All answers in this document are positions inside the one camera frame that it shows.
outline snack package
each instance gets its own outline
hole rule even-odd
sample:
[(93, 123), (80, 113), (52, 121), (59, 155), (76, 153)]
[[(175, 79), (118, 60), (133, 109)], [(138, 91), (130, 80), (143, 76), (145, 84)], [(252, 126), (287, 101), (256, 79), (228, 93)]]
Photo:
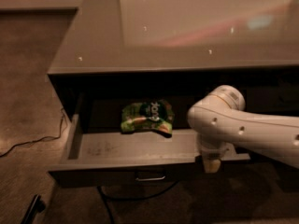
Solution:
[(124, 133), (154, 130), (172, 133), (175, 114), (166, 100), (150, 103), (133, 103), (122, 110), (121, 130)]

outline cable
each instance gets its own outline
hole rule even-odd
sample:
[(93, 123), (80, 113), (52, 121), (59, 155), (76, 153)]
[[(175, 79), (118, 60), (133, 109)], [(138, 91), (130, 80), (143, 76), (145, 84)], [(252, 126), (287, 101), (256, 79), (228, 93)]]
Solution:
[(102, 190), (102, 187), (97, 187), (97, 190), (98, 192), (100, 193), (101, 195), (101, 198), (103, 200), (103, 203), (105, 205), (105, 208), (108, 212), (108, 215), (109, 215), (109, 218), (110, 218), (110, 223), (111, 224), (114, 224), (114, 218), (113, 218), (113, 215), (112, 215), (112, 212), (111, 212), (111, 209), (108, 205), (108, 202), (107, 201), (115, 201), (115, 202), (130, 202), (130, 201), (143, 201), (143, 200), (147, 200), (147, 199), (150, 199), (150, 198), (155, 198), (155, 197), (158, 197), (164, 193), (166, 193), (167, 191), (169, 191), (171, 188), (173, 188), (176, 184), (178, 183), (177, 182), (174, 182), (172, 185), (170, 185), (167, 189), (164, 189), (158, 193), (155, 193), (153, 195), (150, 195), (148, 197), (140, 197), (140, 198), (115, 198), (115, 197), (110, 197), (110, 196), (107, 196), (103, 190)]
[[(42, 137), (42, 138), (39, 138), (39, 139), (36, 139), (36, 140), (27, 141), (27, 142), (23, 142), (23, 143), (19, 143), (19, 144), (13, 145), (7, 152), (0, 154), (0, 158), (3, 158), (5, 156), (7, 156), (15, 147), (24, 146), (24, 145), (28, 145), (28, 144), (35, 144), (35, 143), (38, 143), (38, 142), (48, 142), (48, 141), (53, 141), (53, 140), (61, 138), (62, 133), (67, 128), (67, 121), (66, 121), (66, 117), (65, 117), (65, 114), (64, 114), (63, 110), (64, 109), (61, 108), (62, 117), (61, 117), (61, 120), (60, 120), (59, 134), (58, 134), (58, 136), (56, 136), (56, 137), (54, 137), (54, 136), (45, 136), (45, 137)], [(65, 120), (66, 126), (62, 130), (64, 120)]]

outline drawer handle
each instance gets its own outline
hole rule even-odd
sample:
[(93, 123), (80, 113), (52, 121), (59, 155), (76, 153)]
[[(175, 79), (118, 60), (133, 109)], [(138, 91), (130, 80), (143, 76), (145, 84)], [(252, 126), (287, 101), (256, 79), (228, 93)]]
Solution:
[(148, 181), (160, 181), (160, 180), (164, 180), (166, 178), (166, 175), (163, 176), (159, 176), (159, 177), (151, 177), (151, 178), (140, 178), (138, 176), (138, 173), (136, 173), (136, 178), (135, 180), (137, 182), (148, 182)]

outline brown floor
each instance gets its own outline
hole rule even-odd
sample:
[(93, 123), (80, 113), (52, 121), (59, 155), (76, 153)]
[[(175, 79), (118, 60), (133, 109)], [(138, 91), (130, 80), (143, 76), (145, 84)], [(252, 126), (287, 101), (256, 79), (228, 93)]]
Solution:
[[(71, 13), (0, 15), (1, 152), (58, 134), (61, 104), (46, 73), (72, 18)], [(17, 147), (0, 158), (0, 223), (20, 223), (35, 194), (47, 205), (35, 223), (109, 223), (96, 188), (61, 189), (48, 175), (66, 137), (67, 129), (59, 140)], [(104, 191), (140, 197), (168, 185)], [(221, 175), (180, 182), (154, 199), (108, 204), (116, 223), (299, 223), (299, 174), (267, 161), (228, 165)]]

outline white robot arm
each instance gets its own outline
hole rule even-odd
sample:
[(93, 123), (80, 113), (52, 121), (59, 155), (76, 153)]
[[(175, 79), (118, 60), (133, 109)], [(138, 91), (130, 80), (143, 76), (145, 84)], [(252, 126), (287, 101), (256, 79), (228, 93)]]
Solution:
[(199, 133), (206, 172), (218, 170), (228, 143), (299, 168), (299, 118), (253, 114), (244, 108), (244, 97), (231, 86), (219, 86), (190, 108), (187, 119)]

